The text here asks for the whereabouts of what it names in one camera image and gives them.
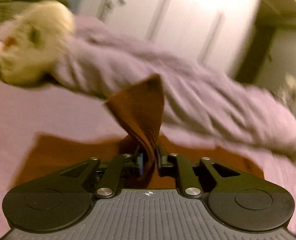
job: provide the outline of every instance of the plush toy eye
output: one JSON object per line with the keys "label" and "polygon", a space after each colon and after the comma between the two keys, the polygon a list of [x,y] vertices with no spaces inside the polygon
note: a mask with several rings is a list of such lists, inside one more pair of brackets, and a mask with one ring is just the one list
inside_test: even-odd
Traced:
{"label": "plush toy eye", "polygon": [[32,26],[29,33],[29,41],[38,45],[40,43],[40,31]]}

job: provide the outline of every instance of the brown cloth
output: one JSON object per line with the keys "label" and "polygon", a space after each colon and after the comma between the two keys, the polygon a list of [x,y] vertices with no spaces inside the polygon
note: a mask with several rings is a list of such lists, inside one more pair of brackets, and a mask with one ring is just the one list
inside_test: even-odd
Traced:
{"label": "brown cloth", "polygon": [[165,136],[159,136],[164,95],[159,75],[129,86],[106,102],[107,107],[119,124],[128,132],[123,140],[109,139],[99,143],[85,144],[64,140],[49,135],[40,135],[36,146],[29,154],[13,186],[42,177],[67,166],[82,162],[93,156],[103,162],[109,162],[114,156],[133,153],[139,145],[148,157],[144,175],[128,181],[133,187],[174,188],[175,180],[159,177],[155,168],[154,149],[159,143],[168,153],[185,155],[190,161],[198,161],[208,156],[226,166],[264,178],[263,172],[252,161],[222,148],[215,150],[186,148],[170,142]]}

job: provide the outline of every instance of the plush toy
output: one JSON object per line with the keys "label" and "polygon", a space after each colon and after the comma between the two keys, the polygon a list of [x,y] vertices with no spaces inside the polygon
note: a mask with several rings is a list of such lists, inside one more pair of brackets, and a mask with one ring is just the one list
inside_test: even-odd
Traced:
{"label": "plush toy", "polygon": [[15,17],[0,42],[0,78],[32,85],[51,71],[74,34],[74,16],[57,1],[34,3]]}

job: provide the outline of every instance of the purple blanket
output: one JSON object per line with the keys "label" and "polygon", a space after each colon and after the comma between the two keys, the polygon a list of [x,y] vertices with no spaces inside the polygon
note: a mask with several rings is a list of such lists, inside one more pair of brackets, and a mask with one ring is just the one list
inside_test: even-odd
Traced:
{"label": "purple blanket", "polygon": [[268,91],[76,17],[76,35],[53,76],[65,87],[109,97],[153,73],[162,76],[164,123],[204,137],[262,147],[296,161],[296,119]]}

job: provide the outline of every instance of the gray ribbed surface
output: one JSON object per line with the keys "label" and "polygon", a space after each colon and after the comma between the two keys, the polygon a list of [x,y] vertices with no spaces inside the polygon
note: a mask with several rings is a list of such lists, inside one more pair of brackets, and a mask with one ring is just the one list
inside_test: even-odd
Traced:
{"label": "gray ribbed surface", "polygon": [[97,201],[79,224],[51,234],[13,230],[5,240],[293,240],[285,230],[247,234],[218,223],[202,202],[172,190],[123,190],[113,199]]}

